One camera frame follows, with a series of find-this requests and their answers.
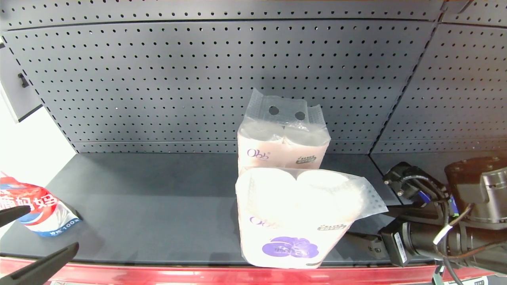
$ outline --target pink packaging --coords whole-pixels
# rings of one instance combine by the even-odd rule
[[[238,130],[238,169],[318,169],[331,137],[320,105],[264,96],[254,89]]]

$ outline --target plastic wrapping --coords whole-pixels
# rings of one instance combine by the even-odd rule
[[[243,168],[236,182],[241,252],[252,265],[317,268],[352,223],[386,212],[364,177]]]
[[[238,130],[238,166],[318,169],[330,140],[320,105],[254,89]]]
[[[22,205],[30,206],[31,211],[18,221],[40,236],[57,236],[82,220],[46,188],[0,177],[0,209]]]

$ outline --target red shelf edge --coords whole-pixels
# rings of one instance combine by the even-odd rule
[[[0,274],[14,272],[34,260],[0,257]],[[435,266],[341,267],[311,270],[273,268],[210,268],[112,266],[69,263],[51,280],[111,285],[191,284],[409,284],[431,282]],[[493,274],[476,268],[457,270],[462,279]],[[448,274],[444,279],[449,281]]]

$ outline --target white label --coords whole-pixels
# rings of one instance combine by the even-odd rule
[[[402,239],[400,238],[400,233],[395,233],[394,239],[396,240],[396,245],[398,246],[398,251],[400,252],[402,261],[403,263],[405,263],[407,261],[407,254],[405,253],[405,248],[403,247]]]

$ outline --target purple logo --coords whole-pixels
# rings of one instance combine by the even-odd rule
[[[265,228],[271,227],[270,224],[264,223],[263,221],[261,221],[260,219],[257,219],[256,217],[250,217],[250,222],[254,225],[263,226]]]
[[[269,156],[266,155],[266,153],[261,153],[260,150],[254,150],[254,149],[249,149],[246,154],[250,157],[255,157],[255,158],[258,158],[258,159],[262,159],[262,160],[268,160],[269,159]]]
[[[262,251],[274,257],[314,258],[318,255],[317,246],[308,239],[288,236],[273,238],[262,247]]]

